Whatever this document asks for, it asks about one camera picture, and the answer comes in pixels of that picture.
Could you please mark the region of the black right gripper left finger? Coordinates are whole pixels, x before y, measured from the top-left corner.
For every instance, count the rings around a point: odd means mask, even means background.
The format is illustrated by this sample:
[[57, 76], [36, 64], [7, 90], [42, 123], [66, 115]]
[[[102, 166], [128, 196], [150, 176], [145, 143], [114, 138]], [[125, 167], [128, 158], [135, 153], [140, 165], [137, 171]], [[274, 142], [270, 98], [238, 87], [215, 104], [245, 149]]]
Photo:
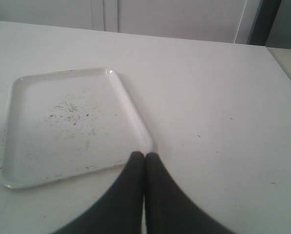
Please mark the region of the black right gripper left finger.
[[56, 234], [139, 234], [143, 212], [144, 154], [132, 152], [124, 169], [88, 210]]

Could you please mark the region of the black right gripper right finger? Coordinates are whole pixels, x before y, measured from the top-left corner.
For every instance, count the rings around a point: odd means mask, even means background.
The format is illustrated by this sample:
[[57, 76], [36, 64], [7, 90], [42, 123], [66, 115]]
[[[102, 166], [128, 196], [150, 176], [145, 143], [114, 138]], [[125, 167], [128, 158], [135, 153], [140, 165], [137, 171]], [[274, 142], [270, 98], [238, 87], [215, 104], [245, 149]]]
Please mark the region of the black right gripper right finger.
[[149, 234], [232, 234], [180, 189], [157, 153], [145, 156], [145, 219]]

